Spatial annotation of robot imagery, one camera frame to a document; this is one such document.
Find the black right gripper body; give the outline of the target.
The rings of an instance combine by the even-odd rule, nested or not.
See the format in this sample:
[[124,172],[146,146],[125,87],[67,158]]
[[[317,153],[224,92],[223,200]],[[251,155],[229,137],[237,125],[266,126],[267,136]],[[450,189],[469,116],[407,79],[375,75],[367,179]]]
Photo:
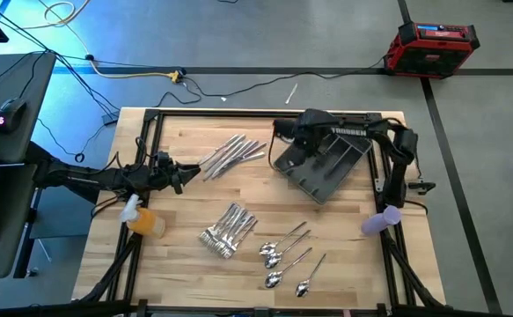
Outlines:
[[300,143],[303,136],[317,135],[317,129],[329,122],[328,112],[314,108],[306,109],[297,117],[297,141]]

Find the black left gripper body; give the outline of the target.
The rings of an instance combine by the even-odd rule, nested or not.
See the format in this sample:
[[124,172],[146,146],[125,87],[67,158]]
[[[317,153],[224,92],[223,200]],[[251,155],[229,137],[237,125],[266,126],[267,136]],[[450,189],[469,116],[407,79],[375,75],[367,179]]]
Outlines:
[[164,188],[172,187],[176,195],[181,195],[183,189],[180,168],[180,163],[157,167],[150,177],[150,188],[160,191]]

